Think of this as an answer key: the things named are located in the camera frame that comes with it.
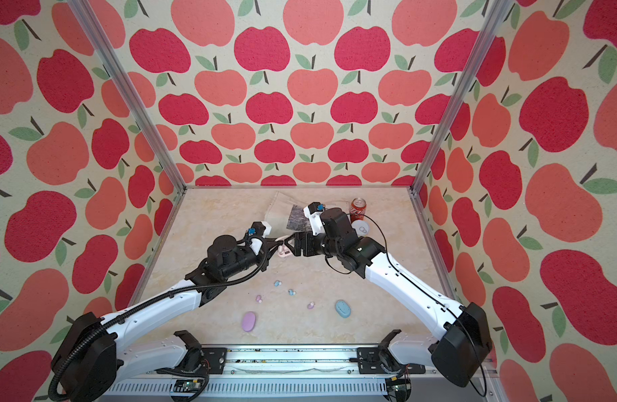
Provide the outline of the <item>pink earbud charging case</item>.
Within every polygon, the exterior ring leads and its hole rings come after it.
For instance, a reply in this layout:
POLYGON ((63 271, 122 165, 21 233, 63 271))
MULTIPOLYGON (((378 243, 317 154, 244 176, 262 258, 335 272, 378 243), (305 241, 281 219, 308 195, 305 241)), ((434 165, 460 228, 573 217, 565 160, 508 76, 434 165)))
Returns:
POLYGON ((287 258, 287 257, 293 256, 293 252, 284 243, 286 239, 287 239, 287 236, 282 236, 277 239, 277 241, 280 243, 278 247, 278 251, 277 251, 278 256, 280 258, 287 258))

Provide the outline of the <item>blue earbud charging case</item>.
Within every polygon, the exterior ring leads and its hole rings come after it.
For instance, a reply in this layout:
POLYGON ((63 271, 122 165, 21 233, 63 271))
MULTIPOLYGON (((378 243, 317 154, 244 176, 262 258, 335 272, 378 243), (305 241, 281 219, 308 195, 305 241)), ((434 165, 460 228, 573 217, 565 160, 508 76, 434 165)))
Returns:
POLYGON ((350 305, 344 300, 338 300, 335 303, 335 311, 342 318, 349 318, 352 312, 350 305))

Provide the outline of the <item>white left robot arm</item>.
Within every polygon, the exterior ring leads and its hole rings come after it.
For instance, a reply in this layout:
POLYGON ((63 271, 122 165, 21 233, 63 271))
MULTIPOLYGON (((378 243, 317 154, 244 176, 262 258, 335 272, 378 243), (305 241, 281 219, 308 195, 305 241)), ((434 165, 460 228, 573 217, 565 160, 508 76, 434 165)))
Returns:
POLYGON ((225 234, 208 247, 196 269, 166 291, 105 317, 85 313, 73 323, 52 358, 52 401, 93 401, 129 367, 121 353, 137 339, 184 313, 200 308, 226 288, 267 269, 282 241, 250 229, 237 240, 225 234))

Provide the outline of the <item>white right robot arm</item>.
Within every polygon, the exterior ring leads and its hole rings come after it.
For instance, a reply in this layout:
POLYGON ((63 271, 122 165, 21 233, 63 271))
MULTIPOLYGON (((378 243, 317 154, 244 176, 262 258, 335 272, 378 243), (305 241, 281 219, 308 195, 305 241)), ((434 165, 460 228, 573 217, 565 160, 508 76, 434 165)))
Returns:
POLYGON ((432 344, 394 336, 387 343, 400 365, 432 365, 458 387, 470 384, 493 349, 487 315, 476 303, 464 305, 436 291, 404 268, 384 243, 359 236, 340 208, 313 202, 303 210, 311 229, 292 234, 285 243, 295 256, 322 255, 339 261, 346 274, 355 273, 383 289, 413 313, 430 331, 432 344))

